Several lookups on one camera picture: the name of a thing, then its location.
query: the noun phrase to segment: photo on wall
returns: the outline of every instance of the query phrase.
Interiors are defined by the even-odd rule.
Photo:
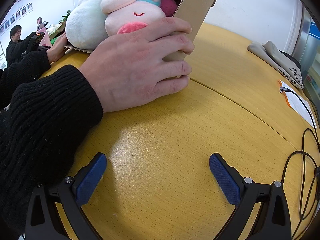
[[[0,26],[0,35],[2,36],[4,34],[4,24]]]
[[[21,11],[16,12],[16,20],[20,20],[21,19]]]
[[[29,3],[29,4],[27,5],[27,7],[28,7],[28,13],[29,13],[29,12],[32,12],[32,10],[33,10],[32,3]]]
[[[10,24],[11,24],[11,25],[14,24],[15,21],[16,21],[16,16],[15,16],[15,14],[14,14],[14,15],[12,15],[12,17],[10,18]]]
[[[6,22],[4,23],[4,28],[5,28],[5,30],[7,30],[7,29],[10,28],[10,22],[9,22],[9,21],[6,21]]]
[[[26,7],[26,6],[23,7],[23,8],[21,9],[21,12],[22,12],[22,17],[24,17],[24,16],[27,14],[27,7]]]

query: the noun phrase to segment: cardboard box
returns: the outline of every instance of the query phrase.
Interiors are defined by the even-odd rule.
[[[195,39],[203,21],[206,17],[210,7],[213,7],[216,0],[181,0],[174,17],[179,17],[185,21],[191,23],[192,33],[187,34],[192,41]],[[71,44],[65,46],[68,49],[75,49],[87,53],[92,53],[93,50],[78,49]],[[182,51],[172,53],[164,58],[165,61],[181,60],[185,58],[185,54]]]

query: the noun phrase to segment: hand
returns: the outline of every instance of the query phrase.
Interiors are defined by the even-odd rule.
[[[68,43],[66,32],[59,36],[54,45],[47,50],[47,56],[50,63],[58,61],[66,52],[64,46]]]
[[[141,106],[164,95],[176,93],[189,83],[191,66],[183,61],[162,59],[178,50],[190,54],[194,45],[184,34],[188,22],[163,18],[141,30],[117,34],[104,40],[80,67],[95,90],[103,112]]]

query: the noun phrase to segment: knuckle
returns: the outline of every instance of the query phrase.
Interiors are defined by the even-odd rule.
[[[137,42],[140,40],[140,33],[139,32],[131,32],[129,33],[129,40],[133,42]]]
[[[190,73],[191,66],[184,60],[180,62],[180,73],[186,75]]]
[[[164,24],[174,25],[176,23],[176,20],[174,17],[165,17],[162,19]]]
[[[141,89],[141,94],[144,100],[151,101],[154,97],[154,89],[151,85],[145,85]]]
[[[182,34],[182,33],[180,33],[180,34],[177,34],[176,35],[177,37],[177,40],[178,40],[178,42],[180,42],[180,43],[182,43],[182,44],[188,44],[189,43],[189,39],[184,35],[184,34]]]
[[[176,82],[176,80],[175,80],[174,82],[172,82],[172,84],[171,84],[171,91],[172,91],[172,93],[177,93],[177,92],[179,92],[180,90],[181,90],[181,88],[180,88],[178,82]]]
[[[136,53],[135,53],[135,58],[137,60],[143,60],[143,59],[146,59],[148,58],[148,55],[149,55],[149,51],[146,50],[146,49],[141,49],[141,50],[138,50]]]

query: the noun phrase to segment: black sweater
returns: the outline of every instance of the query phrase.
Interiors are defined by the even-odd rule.
[[[9,226],[24,232],[34,186],[60,182],[101,119],[97,95],[71,65],[16,89],[0,114],[0,215]]]
[[[36,32],[30,33],[23,41],[10,41],[7,49],[5,50],[5,58],[7,60],[7,67],[10,67],[12,63],[18,63],[22,61],[21,54],[27,50],[29,41],[36,35]]]
[[[0,109],[10,104],[11,97],[23,83],[37,80],[50,69],[47,51],[30,52],[19,63],[13,63],[10,68],[0,70]]]

